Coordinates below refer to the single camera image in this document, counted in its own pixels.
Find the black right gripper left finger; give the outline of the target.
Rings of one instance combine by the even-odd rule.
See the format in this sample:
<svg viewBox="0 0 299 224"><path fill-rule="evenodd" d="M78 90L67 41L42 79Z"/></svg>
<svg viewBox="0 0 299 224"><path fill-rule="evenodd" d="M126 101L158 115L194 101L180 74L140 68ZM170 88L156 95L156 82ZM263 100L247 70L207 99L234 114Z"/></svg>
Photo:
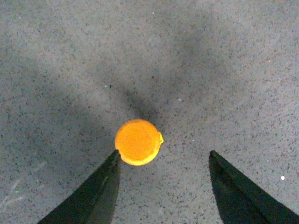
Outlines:
<svg viewBox="0 0 299 224"><path fill-rule="evenodd" d="M115 150L40 224L110 224L120 184L121 156Z"/></svg>

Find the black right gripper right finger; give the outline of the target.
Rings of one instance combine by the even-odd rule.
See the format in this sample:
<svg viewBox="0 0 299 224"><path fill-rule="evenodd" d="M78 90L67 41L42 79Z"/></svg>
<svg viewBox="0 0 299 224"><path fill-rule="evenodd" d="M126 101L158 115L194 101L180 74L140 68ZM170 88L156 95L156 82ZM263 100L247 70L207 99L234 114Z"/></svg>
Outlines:
<svg viewBox="0 0 299 224"><path fill-rule="evenodd" d="M212 189L225 224L297 224L299 216L219 155L209 154Z"/></svg>

